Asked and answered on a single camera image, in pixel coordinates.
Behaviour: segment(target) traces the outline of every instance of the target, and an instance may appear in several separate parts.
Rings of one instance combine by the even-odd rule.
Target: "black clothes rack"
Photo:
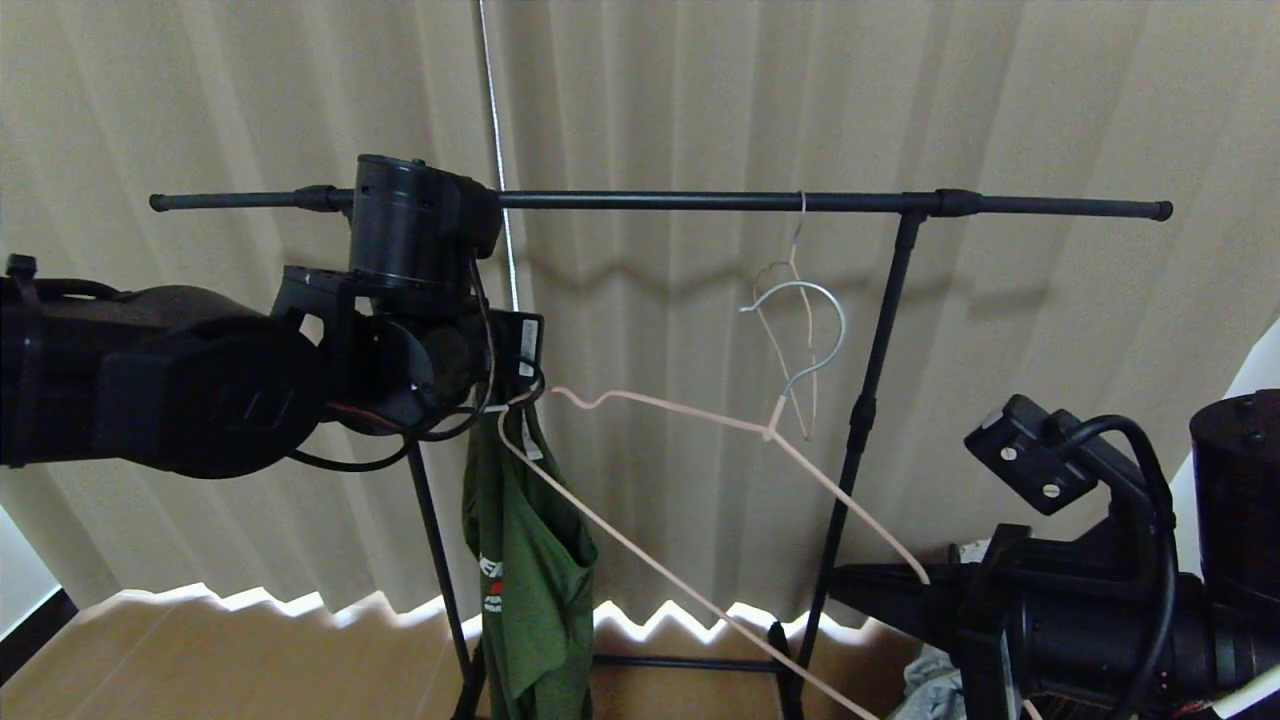
[[[280,204],[288,193],[261,193],[262,206]],[[901,215],[897,236],[893,242],[893,258],[884,282],[884,295],[881,300],[879,316],[863,375],[863,387],[854,401],[849,415],[849,436],[845,441],[845,460],[840,469],[840,489],[851,493],[858,478],[858,468],[867,450],[867,441],[876,423],[876,392],[879,387],[884,359],[888,355],[890,336],[897,316],[902,286],[906,281],[908,265],[920,225],[929,218],[960,218],[980,213],[1028,214],[1028,215],[1083,215],[1106,218],[1144,218],[1167,220],[1174,206],[1167,201],[1137,202],[1128,200],[1076,200],[1064,197],[1001,197],[983,196],[966,190],[938,190],[934,192],[904,193],[845,193],[845,192],[500,192],[499,199],[506,209],[566,209],[566,210],[736,210],[736,211],[800,211],[806,213],[895,213]],[[454,651],[462,669],[462,692],[454,707],[453,720],[472,720],[480,701],[480,691],[485,682],[483,643],[475,653],[467,651],[462,635],[462,621],[458,615],[457,598],[444,557],[444,544],[431,491],[428,487],[426,469],[417,443],[411,446],[410,470],[413,487],[417,491],[426,537],[431,550],[431,560],[440,582],[444,610],[453,634]],[[827,536],[823,541],[818,577],[814,582],[813,601],[809,605],[809,620],[805,626],[800,650],[794,656],[803,667],[809,666],[814,644],[818,641],[818,621],[827,600],[831,573],[840,550],[849,509],[836,501],[827,521]],[[768,641],[783,655],[791,656],[791,648],[783,634],[782,625],[774,623],[768,630]],[[686,667],[694,670],[719,670],[740,673],[768,673],[777,678],[778,693],[782,700],[782,714],[787,720],[800,720],[804,710],[800,706],[800,691],[804,680],[785,667],[781,662],[754,660],[704,660],[696,657],[666,656],[595,656],[599,665],[632,665],[646,667]]]

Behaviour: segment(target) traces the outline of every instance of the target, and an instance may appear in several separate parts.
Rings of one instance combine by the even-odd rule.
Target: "beige curtain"
[[[201,284],[266,307],[282,263],[344,265],[342,223],[300,211],[154,215],[156,191],[349,182],[361,151],[495,183],[479,8],[397,3],[13,4],[3,24],[9,250],[120,287]],[[855,497],[936,552],[1027,521],[1088,525],[1105,495],[1029,511],[960,441],[1011,392],[1119,411],[1171,473],[1280,309],[1280,8],[1272,4],[485,3],[511,188],[904,191],[1172,200],[1167,223],[925,223]],[[513,211],[545,370],[763,420],[782,386],[735,309],[795,217]],[[835,475],[895,218],[812,215],[797,264],[851,334],[803,451]],[[489,263],[489,287],[506,278]],[[780,274],[771,275],[781,279]],[[797,297],[767,310],[795,368]],[[833,338],[815,304],[817,350]],[[808,410],[808,386],[801,404]],[[652,409],[543,402],[571,483],[723,603],[804,609],[831,498],[750,436]],[[794,413],[782,432],[799,445]],[[461,443],[429,447],[458,542]],[[308,448],[387,446],[324,429]],[[73,597],[205,582],[339,607],[435,594],[403,469],[282,462],[218,483],[122,462],[6,471],[0,501]],[[598,587],[632,618],[675,591],[612,542]],[[887,559],[850,521],[841,560]]]

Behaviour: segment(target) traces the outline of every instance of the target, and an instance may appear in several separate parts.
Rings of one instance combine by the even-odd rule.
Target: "tiled floor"
[[[759,657],[730,630],[705,646],[663,621],[644,648],[608,623],[608,652]],[[402,626],[372,609],[346,626],[323,610],[298,618],[271,603],[228,611],[211,600],[156,605],[122,597],[83,614],[0,689],[5,720],[449,717],[461,685],[445,623]],[[888,712],[914,644],[872,625],[856,644],[819,642],[814,671],[852,700]],[[596,667],[595,716],[777,716],[769,675]],[[810,719],[845,717],[805,692]],[[488,697],[481,700],[486,714]]]

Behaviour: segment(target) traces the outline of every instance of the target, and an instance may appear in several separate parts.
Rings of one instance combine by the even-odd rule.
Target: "crumpled clothing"
[[[965,720],[964,685],[951,656],[924,646],[902,670],[906,701],[886,720]]]

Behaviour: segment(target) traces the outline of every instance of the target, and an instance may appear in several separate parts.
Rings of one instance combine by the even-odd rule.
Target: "green shirt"
[[[567,484],[532,407],[509,413],[507,437]],[[462,528],[480,562],[493,720],[590,717],[595,543],[577,509],[502,445],[494,414],[471,430]]]

